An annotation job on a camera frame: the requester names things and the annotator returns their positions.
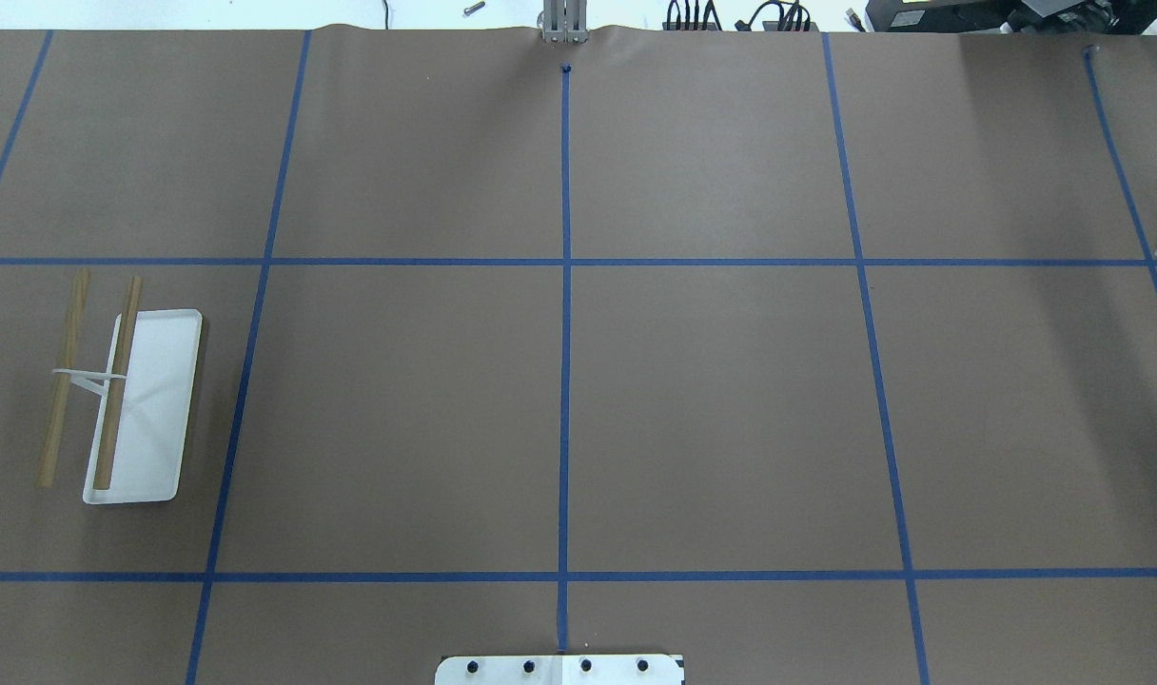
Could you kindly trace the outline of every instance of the white floor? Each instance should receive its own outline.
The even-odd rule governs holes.
[[[389,0],[392,28],[499,28],[536,25],[540,0],[486,0],[473,16],[462,12],[476,0]],[[722,25],[752,16],[758,0],[717,0]],[[853,30],[845,9],[865,16],[865,0],[806,0],[820,30]],[[761,19],[772,19],[766,9]],[[666,0],[590,0],[588,24],[661,28]],[[286,29],[347,23],[383,28],[379,0],[0,0],[0,28],[61,29]],[[1157,34],[1157,22],[1148,34]]]

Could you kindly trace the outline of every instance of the gray metal object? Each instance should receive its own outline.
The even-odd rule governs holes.
[[[545,43],[587,43],[587,0],[544,0]]]

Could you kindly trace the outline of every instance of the white tray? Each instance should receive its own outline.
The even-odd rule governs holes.
[[[120,322],[121,317],[113,322],[105,369],[113,368]],[[139,312],[131,368],[126,374],[126,395],[121,399],[113,481],[109,489],[93,487],[104,402],[109,396],[105,391],[96,414],[88,476],[83,478],[83,502],[162,502],[177,495],[200,341],[201,312],[197,309]]]
[[[684,685],[680,655],[449,657],[435,685]]]

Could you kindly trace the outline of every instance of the wooden dowel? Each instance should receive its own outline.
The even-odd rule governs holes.
[[[83,307],[88,303],[88,281],[91,272],[81,268],[71,281],[71,301],[67,302],[67,317],[61,330],[61,351],[58,351],[56,368],[74,368],[75,352],[79,351],[79,325],[83,323]],[[71,391],[71,377],[58,373],[53,377],[53,396],[50,403],[50,420],[46,423],[45,440],[42,442],[42,458],[38,462],[38,487],[53,485],[53,473],[58,465],[58,445],[61,443],[61,425],[67,415],[67,393]]]
[[[134,346],[134,326],[139,318],[139,295],[142,292],[142,279],[131,278],[131,289],[126,292],[126,308],[121,309],[121,324],[118,326],[118,344],[113,349],[113,368],[110,373],[125,376],[131,369],[131,348]],[[93,477],[95,489],[109,489],[113,480],[113,454],[118,447],[118,428],[121,423],[121,398],[126,395],[124,377],[110,378],[110,392],[104,400],[104,423],[101,426],[101,447],[96,454],[96,474]]]

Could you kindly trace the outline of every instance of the blue tape line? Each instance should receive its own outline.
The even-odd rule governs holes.
[[[570,69],[561,65],[561,399],[558,447],[558,650],[570,645]]]
[[[1144,267],[1144,259],[862,259],[867,267]]]
[[[21,123],[24,120],[24,112],[29,109],[29,101],[34,98],[34,90],[38,87],[38,78],[42,75],[42,67],[45,65],[46,53],[50,52],[50,42],[53,40],[53,31],[47,30],[42,40],[42,51],[34,64],[34,72],[29,75],[29,83],[24,87],[24,96],[21,97],[21,105],[16,109],[16,118],[13,119],[13,128],[8,131],[8,139],[3,142],[3,152],[0,153],[0,182],[3,179],[3,170],[8,168],[8,157],[13,156],[13,145],[16,143],[16,135],[21,131]]]
[[[1082,52],[1084,66],[1086,67],[1086,79],[1090,82],[1090,95],[1096,102],[1096,113],[1099,116],[1099,127],[1104,133],[1104,142],[1107,142],[1107,153],[1111,155],[1112,165],[1115,169],[1115,178],[1119,178],[1119,187],[1123,193],[1123,204],[1128,205],[1128,214],[1133,219],[1133,228],[1136,230],[1136,238],[1141,243],[1141,253],[1144,255],[1145,267],[1149,268],[1149,280],[1154,282],[1154,293],[1157,295],[1157,268],[1154,260],[1154,252],[1149,250],[1149,241],[1144,237],[1144,226],[1141,226],[1141,214],[1136,212],[1136,200],[1133,199],[1133,190],[1128,184],[1128,176],[1123,174],[1123,164],[1119,161],[1119,152],[1115,148],[1115,140],[1112,138],[1111,126],[1107,123],[1107,112],[1104,110],[1104,97],[1099,91],[1099,79],[1096,78],[1096,65],[1093,56],[1097,47],[1088,46]]]
[[[574,570],[573,582],[904,581],[901,570]]]
[[[0,582],[201,582],[205,573],[0,570]]]
[[[0,257],[0,265],[263,265],[260,257]]]
[[[368,582],[368,584],[436,584],[436,582],[557,582],[552,570],[216,573],[215,582]]]
[[[194,641],[190,646],[190,661],[185,671],[186,685],[194,684],[197,666],[201,657],[201,636],[206,633],[206,619],[211,610],[211,591],[214,569],[219,560],[219,540],[222,537],[222,521],[228,510],[228,495],[231,491],[233,469],[236,463],[236,447],[239,444],[239,426],[244,420],[244,404],[249,396],[249,377],[253,368],[253,355],[257,348],[257,333],[261,324],[261,308],[265,307],[265,287],[270,280],[270,259],[274,253],[274,240],[278,234],[278,220],[282,205],[283,184],[287,182],[287,165],[292,163],[292,145],[295,142],[295,123],[300,112],[300,95],[303,93],[303,74],[308,68],[308,49],[312,44],[312,31],[303,31],[303,44],[300,47],[300,67],[295,75],[295,90],[292,93],[292,113],[287,117],[287,135],[282,142],[282,160],[279,163],[278,182],[274,186],[274,200],[271,205],[270,229],[265,235],[265,264],[261,265],[260,278],[257,280],[257,295],[253,299],[253,316],[249,322],[249,342],[244,346],[244,363],[239,370],[239,388],[236,391],[236,410],[231,420],[231,434],[228,437],[228,455],[222,465],[222,481],[219,483],[219,500],[214,510],[214,524],[211,529],[211,547],[207,552],[206,579],[201,582],[199,612],[194,624]]]
[[[560,267],[563,259],[481,257],[273,257],[272,265],[388,265],[389,267]]]
[[[804,259],[804,257],[694,257],[694,259],[673,259],[672,257],[639,257],[639,259],[613,259],[613,257],[580,257],[572,259],[576,267],[852,267],[857,262],[827,257],[824,259]]]
[[[918,581],[1071,580],[1071,577],[1157,577],[1157,567],[1135,568],[965,568],[913,572]]]
[[[857,207],[854,202],[854,186],[849,181],[849,154],[845,150],[845,131],[840,120],[840,103],[837,96],[837,74],[832,64],[832,45],[827,34],[823,38],[823,61],[827,71],[827,96],[832,105],[832,123],[837,134],[837,153],[840,156],[840,181],[843,184],[845,211],[849,214],[849,235],[854,240],[854,259],[857,259],[857,289],[862,299],[862,317],[865,322],[865,341],[870,347],[870,369],[875,373],[875,396],[879,407],[879,427],[883,429],[883,448],[886,451],[887,478],[892,481],[892,508],[896,510],[896,529],[900,540],[900,559],[905,573],[913,573],[913,551],[908,543],[908,520],[904,513],[904,493],[900,489],[900,469],[896,461],[896,442],[892,440],[892,418],[887,411],[886,388],[883,385],[883,364],[879,361],[878,338],[875,334],[875,312],[870,304],[870,285],[865,280],[865,260],[862,255],[862,237],[857,226]],[[921,606],[918,602],[918,584],[908,577],[908,619],[913,625],[913,648],[918,656],[918,673],[922,685],[929,685],[929,666],[926,660],[924,632],[921,627]]]
[[[1089,267],[1143,268],[1145,259],[949,259],[949,257],[0,257],[0,265],[391,265],[415,267]]]
[[[206,573],[0,570],[0,582],[202,582]],[[492,572],[218,572],[212,582],[271,584],[443,584],[443,582],[821,582],[821,581],[1071,581],[1157,577],[1157,567],[935,568],[847,570],[492,570]]]

